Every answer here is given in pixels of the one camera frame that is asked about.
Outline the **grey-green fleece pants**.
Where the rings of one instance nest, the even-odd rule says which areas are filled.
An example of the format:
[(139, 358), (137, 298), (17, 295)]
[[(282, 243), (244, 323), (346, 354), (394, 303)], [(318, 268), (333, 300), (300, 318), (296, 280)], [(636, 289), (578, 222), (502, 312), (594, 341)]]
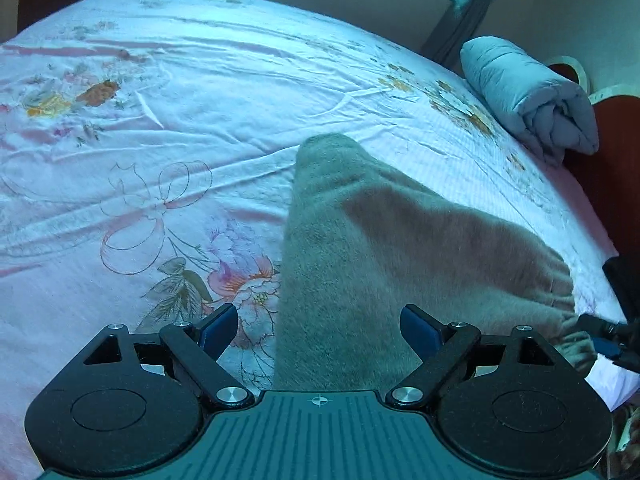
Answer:
[(489, 335), (533, 327), (581, 375), (597, 359), (555, 250), (342, 134), (313, 136), (297, 152), (279, 297), (280, 390), (393, 388), (419, 365), (399, 328), (408, 304)]

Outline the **red white headboard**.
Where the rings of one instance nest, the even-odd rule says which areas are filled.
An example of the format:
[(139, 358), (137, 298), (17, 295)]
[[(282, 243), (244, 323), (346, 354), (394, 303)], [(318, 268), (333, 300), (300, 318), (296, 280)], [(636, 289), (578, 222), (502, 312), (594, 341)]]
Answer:
[(564, 167), (587, 196), (615, 249), (639, 251), (639, 85), (612, 84), (593, 92), (600, 148), (596, 154), (575, 151)]

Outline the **rolled light blue duvet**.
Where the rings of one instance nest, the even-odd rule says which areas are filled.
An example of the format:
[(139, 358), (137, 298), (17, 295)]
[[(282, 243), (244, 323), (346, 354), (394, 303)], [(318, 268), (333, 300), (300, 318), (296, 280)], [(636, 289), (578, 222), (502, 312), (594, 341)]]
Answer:
[(565, 152), (596, 154), (596, 115), (585, 90), (511, 41), (483, 36), (460, 50), (466, 81), (511, 136), (549, 165)]

